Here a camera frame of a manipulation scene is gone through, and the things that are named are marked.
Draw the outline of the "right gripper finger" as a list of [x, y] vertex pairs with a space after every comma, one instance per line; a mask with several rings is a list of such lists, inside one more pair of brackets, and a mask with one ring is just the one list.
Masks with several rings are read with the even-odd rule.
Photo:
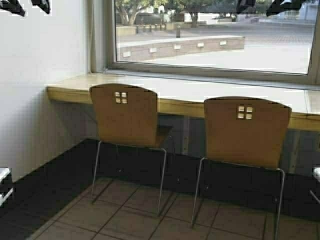
[[256, 0], [238, 0], [236, 3], [236, 14], [242, 14], [249, 7], [254, 7], [256, 5]]
[[266, 10], [266, 16], [274, 16], [287, 11], [299, 11], [305, 0], [274, 0]]

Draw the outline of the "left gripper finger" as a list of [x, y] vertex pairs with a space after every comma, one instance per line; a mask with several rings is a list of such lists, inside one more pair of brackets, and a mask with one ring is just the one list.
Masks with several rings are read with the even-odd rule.
[[0, 9], [22, 17], [26, 14], [18, 0], [1, 0]]
[[39, 7], [46, 14], [50, 14], [51, 5], [49, 0], [31, 0], [33, 6]]

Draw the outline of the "robot base right corner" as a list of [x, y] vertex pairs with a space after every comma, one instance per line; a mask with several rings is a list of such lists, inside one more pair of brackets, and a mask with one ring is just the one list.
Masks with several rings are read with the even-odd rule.
[[309, 193], [313, 199], [319, 204], [320, 203], [320, 166], [317, 165], [312, 168], [312, 180], [313, 185], [311, 186]]

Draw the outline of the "robot base left corner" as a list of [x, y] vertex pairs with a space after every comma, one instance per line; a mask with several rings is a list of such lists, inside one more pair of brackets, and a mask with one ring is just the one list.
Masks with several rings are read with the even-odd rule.
[[8, 167], [0, 168], [0, 205], [13, 194], [14, 185], [12, 179], [12, 170]]

